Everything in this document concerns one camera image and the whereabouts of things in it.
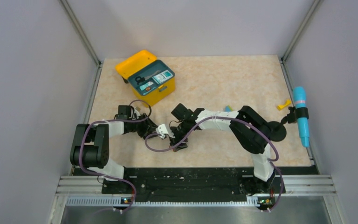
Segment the gauze packet teal white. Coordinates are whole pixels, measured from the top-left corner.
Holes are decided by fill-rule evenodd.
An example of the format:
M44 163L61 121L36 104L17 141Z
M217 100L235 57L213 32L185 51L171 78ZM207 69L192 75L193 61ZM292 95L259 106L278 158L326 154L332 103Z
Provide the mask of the gauze packet teal white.
M172 74L169 70L165 70L159 74L154 75L152 79L156 82L156 84L162 84L172 77L174 77L174 74Z

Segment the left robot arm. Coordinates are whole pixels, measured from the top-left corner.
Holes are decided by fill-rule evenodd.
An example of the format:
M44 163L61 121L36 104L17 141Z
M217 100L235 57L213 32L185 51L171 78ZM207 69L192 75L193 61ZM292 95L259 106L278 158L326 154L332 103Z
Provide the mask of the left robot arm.
M136 133L142 139L155 133L157 125L131 105L119 105L113 120L76 126L69 160L73 166L80 166L101 174L113 181L113 187L120 193L127 192L131 181L124 176L124 166L110 158L110 138L127 133Z

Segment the black handled scissors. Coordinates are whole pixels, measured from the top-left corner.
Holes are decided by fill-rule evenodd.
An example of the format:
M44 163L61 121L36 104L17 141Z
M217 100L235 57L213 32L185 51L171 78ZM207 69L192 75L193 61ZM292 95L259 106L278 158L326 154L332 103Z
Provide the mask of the black handled scissors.
M153 77L154 75L157 75L160 73L160 70L155 71L154 73L152 73L151 75L147 75L144 77L138 76L135 78L135 81L137 82L137 85L140 85L141 83L145 82L147 79Z

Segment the teal bandage roll packet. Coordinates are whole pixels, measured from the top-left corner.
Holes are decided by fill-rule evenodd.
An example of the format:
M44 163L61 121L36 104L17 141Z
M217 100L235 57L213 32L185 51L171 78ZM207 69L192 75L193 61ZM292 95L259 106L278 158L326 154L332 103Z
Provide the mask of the teal bandage roll packet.
M149 82L147 82L147 83L141 85L141 86L140 86L140 89L144 90L144 89L146 89L146 88L149 88L149 87L152 86L153 84L154 84L154 82L149 81Z

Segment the teal divided plastic tray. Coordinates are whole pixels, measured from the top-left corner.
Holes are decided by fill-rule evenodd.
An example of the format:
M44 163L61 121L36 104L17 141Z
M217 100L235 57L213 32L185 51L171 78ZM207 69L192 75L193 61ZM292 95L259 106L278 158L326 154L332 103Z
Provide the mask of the teal divided plastic tray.
M171 79L174 78L174 77L172 77L171 79L167 80L166 82L164 82L162 84L156 84L156 82L151 77L151 78L147 79L145 82L141 83L140 85L137 85L137 82L135 81L136 77L138 77L138 76L144 77L147 75L151 75L152 73L154 73L157 70L160 70L160 72L169 70L172 74L174 74L174 77L175 77L175 73L173 72L173 70L171 70L163 61L158 59L158 60L152 62L151 64L147 65L146 67L142 68L141 70L139 70L132 76L130 76L128 78L128 82L135 89L136 93L139 93L141 96L146 96L146 95L150 94L152 91L154 91L155 89L157 89L158 87L162 86L163 84L167 83L168 81L170 81ZM152 86L150 86L151 89L149 91L146 91L145 89L144 90L140 89L141 85L143 85L149 81L154 82L154 84Z

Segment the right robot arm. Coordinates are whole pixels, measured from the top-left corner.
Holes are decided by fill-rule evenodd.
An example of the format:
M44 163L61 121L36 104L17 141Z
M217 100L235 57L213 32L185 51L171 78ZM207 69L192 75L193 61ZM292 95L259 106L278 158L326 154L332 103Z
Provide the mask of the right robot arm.
M256 189L268 192L273 187L274 168L270 163L270 143L286 138L287 131L283 124L278 121L267 122L250 106L243 106L238 111L214 112L205 108L192 111L178 104L171 113L179 121L177 126L170 129L170 146L175 152L187 147L191 131L214 129L230 132L251 154Z

